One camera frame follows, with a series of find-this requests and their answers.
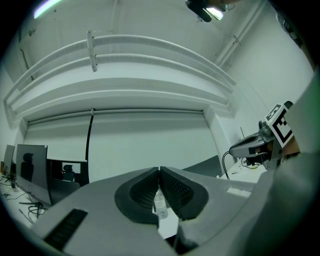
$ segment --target computer monitor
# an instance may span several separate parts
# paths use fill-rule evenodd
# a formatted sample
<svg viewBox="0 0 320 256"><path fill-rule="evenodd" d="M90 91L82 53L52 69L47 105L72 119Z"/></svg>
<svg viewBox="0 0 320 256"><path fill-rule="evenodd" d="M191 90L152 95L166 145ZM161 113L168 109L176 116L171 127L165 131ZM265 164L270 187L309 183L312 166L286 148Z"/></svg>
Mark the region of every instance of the computer monitor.
<svg viewBox="0 0 320 256"><path fill-rule="evenodd" d="M51 205L48 188L46 145L18 144L16 150L16 183L38 201Z"/></svg>
<svg viewBox="0 0 320 256"><path fill-rule="evenodd" d="M11 168L13 166L12 158L14 156L15 146L6 145L4 153L4 172L8 178L12 177Z"/></svg>

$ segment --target white tabletop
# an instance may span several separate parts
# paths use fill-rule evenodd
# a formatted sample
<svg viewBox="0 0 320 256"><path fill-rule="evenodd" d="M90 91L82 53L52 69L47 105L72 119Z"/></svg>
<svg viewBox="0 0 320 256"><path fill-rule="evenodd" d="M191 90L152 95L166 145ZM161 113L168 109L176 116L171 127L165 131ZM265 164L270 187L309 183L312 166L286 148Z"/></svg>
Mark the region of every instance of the white tabletop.
<svg viewBox="0 0 320 256"><path fill-rule="evenodd" d="M158 232L163 239L170 238L177 234L179 218L171 208L168 208L168 217L159 219Z"/></svg>
<svg viewBox="0 0 320 256"><path fill-rule="evenodd" d="M254 169L250 169L253 166L249 166L250 168L245 167L245 163L243 165L241 164L240 159L227 171L231 181L257 183L260 178L260 175L267 171L263 165L259 165L257 168ZM226 174L224 174L221 177L221 179L226 180Z"/></svg>
<svg viewBox="0 0 320 256"><path fill-rule="evenodd" d="M1 193L0 198L4 206L6 207L6 210L10 214L10 216L16 221L19 221L20 223L30 228L33 225L32 222L37 221L37 215L30 212L28 217L28 212L29 212L28 207L30 205L19 204L19 203L35 203L36 201L33 200L32 197L31 197L31 200L33 201L30 201L28 194L22 191L19 187L12 188L9 181L5 182L6 179L7 178L5 177L0 181L0 183L2 183L0 184L0 193Z"/></svg>

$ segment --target white pipe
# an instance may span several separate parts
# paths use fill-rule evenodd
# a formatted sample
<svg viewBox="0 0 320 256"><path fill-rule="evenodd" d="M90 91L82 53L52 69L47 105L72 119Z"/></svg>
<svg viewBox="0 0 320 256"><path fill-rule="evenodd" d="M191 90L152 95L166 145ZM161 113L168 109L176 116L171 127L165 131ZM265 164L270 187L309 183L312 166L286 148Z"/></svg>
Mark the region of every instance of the white pipe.
<svg viewBox="0 0 320 256"><path fill-rule="evenodd" d="M114 23L115 23L115 15L116 15L118 1L119 0L114 0L113 7L112 7L111 24L110 24L110 30L109 30L112 33L114 33Z"/></svg>
<svg viewBox="0 0 320 256"><path fill-rule="evenodd" d="M239 29L235 33L235 36L239 41L241 41L243 37L247 34L248 30L256 21L257 17L261 13L261 10L265 6L265 4L266 4L266 1L264 0L257 1L254 4L254 6L252 7L250 12L244 19L244 21L239 26ZM219 67L222 67L237 46L238 46L238 43L236 42L235 38L230 40L229 43L225 46L225 48L222 50L222 52L219 54L218 58L216 59L216 64Z"/></svg>
<svg viewBox="0 0 320 256"><path fill-rule="evenodd" d="M106 109L95 110L94 115L114 114L114 113L188 113L202 114L201 110L183 110L183 109L166 109L166 108L127 108L127 109Z"/></svg>
<svg viewBox="0 0 320 256"><path fill-rule="evenodd" d="M188 113L188 114L202 114L201 110L184 110L184 109L167 109L167 108L123 108L123 109L105 109L105 110L94 110L94 115L99 114L114 114L114 113ZM28 122L29 126L65 119L65 118L74 118L74 117L82 117L82 116L91 116L92 112L90 111L82 111L82 112L74 112L67 114L60 114L55 116L50 116L42 119L37 119L34 121Z"/></svg>
<svg viewBox="0 0 320 256"><path fill-rule="evenodd" d="M54 115L46 118L41 118L37 119L34 121L28 122L29 126L44 123L44 122L49 122L49 121L54 121L54 120L59 120L59 119L64 119L64 118L75 118L75 117L82 117L82 116L90 116L91 111L81 111L81 112L74 112L74 113L67 113L67 114L59 114L59 115Z"/></svg>

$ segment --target ceiling lamp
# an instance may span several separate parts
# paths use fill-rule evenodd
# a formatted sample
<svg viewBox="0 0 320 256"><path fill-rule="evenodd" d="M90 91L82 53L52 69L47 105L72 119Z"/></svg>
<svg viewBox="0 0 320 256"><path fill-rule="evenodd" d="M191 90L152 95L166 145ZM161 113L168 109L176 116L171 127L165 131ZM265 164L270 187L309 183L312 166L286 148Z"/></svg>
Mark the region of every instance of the ceiling lamp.
<svg viewBox="0 0 320 256"><path fill-rule="evenodd" d="M41 4L37 9L35 9L33 13L33 17L36 19L38 18L41 14L43 14L46 10L48 10L50 7L54 6L61 0L47 0L43 4Z"/></svg>
<svg viewBox="0 0 320 256"><path fill-rule="evenodd" d="M218 21L221 21L221 19L224 17L224 14L216 8L210 7L206 10L211 13Z"/></svg>

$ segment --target white wall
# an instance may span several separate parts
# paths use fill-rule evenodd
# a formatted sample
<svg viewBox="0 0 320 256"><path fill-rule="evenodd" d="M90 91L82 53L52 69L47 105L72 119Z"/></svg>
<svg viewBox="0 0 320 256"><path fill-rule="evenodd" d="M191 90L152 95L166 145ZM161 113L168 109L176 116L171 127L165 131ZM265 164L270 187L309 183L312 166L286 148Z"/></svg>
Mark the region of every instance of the white wall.
<svg viewBox="0 0 320 256"><path fill-rule="evenodd" d="M168 166L184 169L218 154L201 113L111 113L93 118L89 180Z"/></svg>
<svg viewBox="0 0 320 256"><path fill-rule="evenodd" d="M254 1L243 0L234 10L225 12L221 21L213 19L209 23L199 22L184 0L119 0L114 20L112 13L115 0L60 1L37 19L32 13L26 17L20 33L17 32L12 41L5 66L15 82L26 71L20 49L24 51L26 62L31 67L53 51L85 40L87 30L92 30L95 37L128 34L163 39L214 62L225 44L232 40L233 31L246 18ZM125 44L99 47L99 52L104 54L145 51L144 46L132 50L130 45ZM86 49L66 54L33 77L37 78L52 67L86 56Z"/></svg>
<svg viewBox="0 0 320 256"><path fill-rule="evenodd" d="M7 144L17 145L24 142L26 134L26 123L21 120L10 127L7 121L4 97L7 95L13 82L10 79L7 70L2 62L0 62L0 160L3 161ZM14 151L13 159L15 159L16 150Z"/></svg>
<svg viewBox="0 0 320 256"><path fill-rule="evenodd" d="M269 4L227 63L227 73L237 82L232 102L245 136L257 130L257 121L275 104L295 103L313 75L306 56L281 28Z"/></svg>
<svg viewBox="0 0 320 256"><path fill-rule="evenodd" d="M85 161L90 119L86 115L29 125L24 144L47 145L48 159Z"/></svg>

